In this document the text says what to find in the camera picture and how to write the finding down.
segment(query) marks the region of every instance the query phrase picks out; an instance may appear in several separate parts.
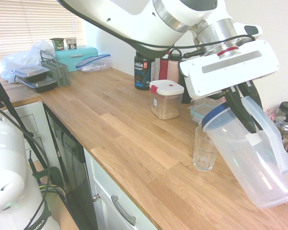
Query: blue lid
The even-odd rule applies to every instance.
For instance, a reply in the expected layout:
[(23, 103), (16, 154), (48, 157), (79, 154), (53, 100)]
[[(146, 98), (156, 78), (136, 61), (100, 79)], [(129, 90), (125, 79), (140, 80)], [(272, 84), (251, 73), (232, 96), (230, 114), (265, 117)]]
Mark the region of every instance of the blue lid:
[(204, 128), (207, 123), (214, 118), (219, 113), (223, 112), (228, 108), (228, 103), (224, 102), (223, 104), (219, 105), (218, 107), (214, 108), (211, 112), (209, 112), (202, 120), (202, 127)]

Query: dishwasher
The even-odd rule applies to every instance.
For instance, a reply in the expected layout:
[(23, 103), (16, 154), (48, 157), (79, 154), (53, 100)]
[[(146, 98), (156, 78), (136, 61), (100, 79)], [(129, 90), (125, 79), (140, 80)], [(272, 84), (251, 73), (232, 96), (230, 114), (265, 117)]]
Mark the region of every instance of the dishwasher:
[(98, 230), (83, 146), (44, 104), (60, 162), (67, 208), (80, 230)]

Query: dish rack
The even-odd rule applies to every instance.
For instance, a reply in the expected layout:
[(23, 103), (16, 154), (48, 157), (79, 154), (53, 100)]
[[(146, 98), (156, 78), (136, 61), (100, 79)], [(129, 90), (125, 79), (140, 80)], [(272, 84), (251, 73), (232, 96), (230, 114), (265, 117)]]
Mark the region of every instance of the dish rack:
[[(46, 59), (42, 56), (43, 54), (50, 55), (53, 59)], [(71, 84), (67, 65), (58, 62), (51, 53), (43, 50), (40, 51), (40, 56), (42, 67), (49, 69), (47, 76), (56, 79), (59, 87)]]

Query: window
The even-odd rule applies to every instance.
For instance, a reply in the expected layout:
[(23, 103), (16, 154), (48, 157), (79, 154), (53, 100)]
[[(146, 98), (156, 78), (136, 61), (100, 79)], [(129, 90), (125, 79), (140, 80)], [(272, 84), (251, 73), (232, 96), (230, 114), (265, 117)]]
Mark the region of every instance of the window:
[(0, 0), (0, 61), (55, 37), (76, 37), (85, 45), (84, 21), (56, 0)]

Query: clear plastic jug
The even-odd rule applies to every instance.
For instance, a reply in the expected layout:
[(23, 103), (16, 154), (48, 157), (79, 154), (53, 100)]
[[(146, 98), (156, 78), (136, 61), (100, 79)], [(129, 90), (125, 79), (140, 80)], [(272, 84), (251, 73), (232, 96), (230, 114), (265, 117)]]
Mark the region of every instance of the clear plastic jug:
[(263, 128), (251, 134), (224, 103), (202, 121), (217, 150), (241, 187), (258, 208), (288, 201), (288, 154), (280, 133), (262, 109), (250, 98), (244, 107)]

